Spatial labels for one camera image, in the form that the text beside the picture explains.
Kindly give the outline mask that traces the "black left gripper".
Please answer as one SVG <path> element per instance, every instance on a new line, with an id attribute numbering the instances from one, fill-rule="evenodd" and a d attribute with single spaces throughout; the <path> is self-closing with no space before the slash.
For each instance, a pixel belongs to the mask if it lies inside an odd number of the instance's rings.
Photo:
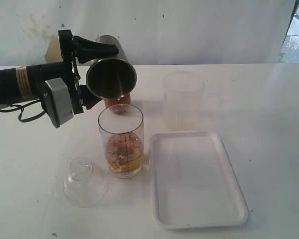
<path id="1" fill-rule="evenodd" d="M 113 44 L 104 44 L 73 36 L 71 30 L 59 30 L 58 38 L 64 65 L 62 79 L 68 87 L 73 114 L 81 114 L 84 112 L 82 105 L 90 110 L 101 101 L 101 98 L 93 95 L 86 85 L 79 85 L 80 76 L 77 71 L 75 55 L 78 62 L 84 64 L 98 58 L 115 56 L 119 50 Z"/>

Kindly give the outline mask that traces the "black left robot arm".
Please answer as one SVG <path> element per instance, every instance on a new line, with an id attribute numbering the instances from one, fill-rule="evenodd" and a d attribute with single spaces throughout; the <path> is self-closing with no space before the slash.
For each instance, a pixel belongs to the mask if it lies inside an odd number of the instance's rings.
<path id="1" fill-rule="evenodd" d="M 0 105 L 42 99 L 43 83 L 47 80 L 61 78 L 68 88 L 74 114 L 81 114 L 81 96 L 79 92 L 80 76 L 77 63 L 112 57 L 118 54 L 117 46 L 97 43 L 79 36 L 70 30 L 58 31 L 62 60 L 54 63 L 25 66 L 0 70 Z"/>

